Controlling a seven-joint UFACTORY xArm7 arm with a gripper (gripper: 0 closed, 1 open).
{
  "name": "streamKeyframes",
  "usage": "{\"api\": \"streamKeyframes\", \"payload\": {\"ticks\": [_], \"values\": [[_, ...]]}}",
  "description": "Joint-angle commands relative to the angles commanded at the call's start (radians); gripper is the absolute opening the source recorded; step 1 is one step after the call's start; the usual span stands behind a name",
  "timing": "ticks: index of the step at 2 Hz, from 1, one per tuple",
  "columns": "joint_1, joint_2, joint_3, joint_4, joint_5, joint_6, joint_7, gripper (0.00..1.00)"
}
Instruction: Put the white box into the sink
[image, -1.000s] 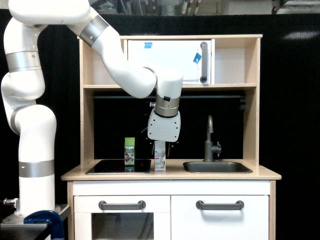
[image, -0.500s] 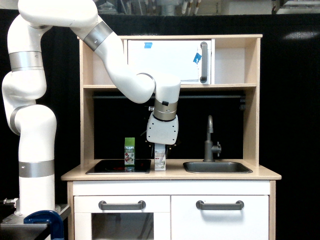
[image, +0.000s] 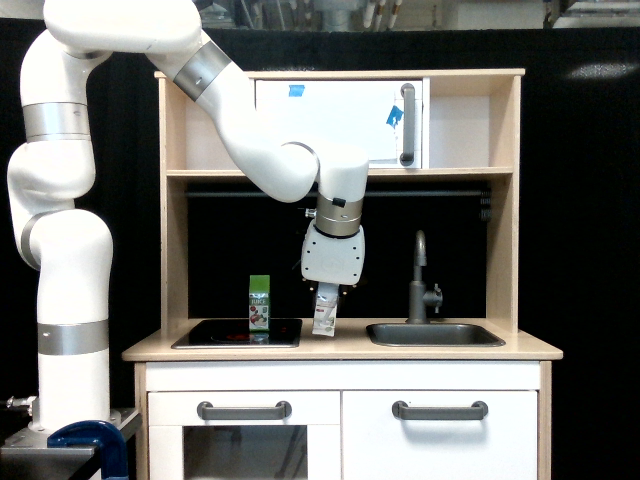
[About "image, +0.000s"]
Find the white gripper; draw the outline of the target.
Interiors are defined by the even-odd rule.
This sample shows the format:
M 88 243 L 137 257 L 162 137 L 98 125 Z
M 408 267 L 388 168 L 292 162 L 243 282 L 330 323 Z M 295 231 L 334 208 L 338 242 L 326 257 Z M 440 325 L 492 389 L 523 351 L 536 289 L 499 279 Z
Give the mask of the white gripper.
M 319 283 L 338 284 L 338 303 L 342 304 L 351 286 L 359 282 L 365 258 L 364 229 L 347 238 L 329 237 L 311 221 L 302 246 L 301 273 L 311 282 L 309 290 L 317 299 Z

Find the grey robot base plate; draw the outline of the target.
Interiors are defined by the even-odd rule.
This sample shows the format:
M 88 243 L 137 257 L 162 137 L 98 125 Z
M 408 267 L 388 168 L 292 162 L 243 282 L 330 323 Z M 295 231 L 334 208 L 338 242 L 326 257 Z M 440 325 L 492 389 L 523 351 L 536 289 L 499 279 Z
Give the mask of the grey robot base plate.
M 110 426 L 83 422 L 53 434 L 31 423 L 26 406 L 1 408 L 3 479 L 128 479 L 129 442 L 141 427 L 133 408 L 111 412 Z

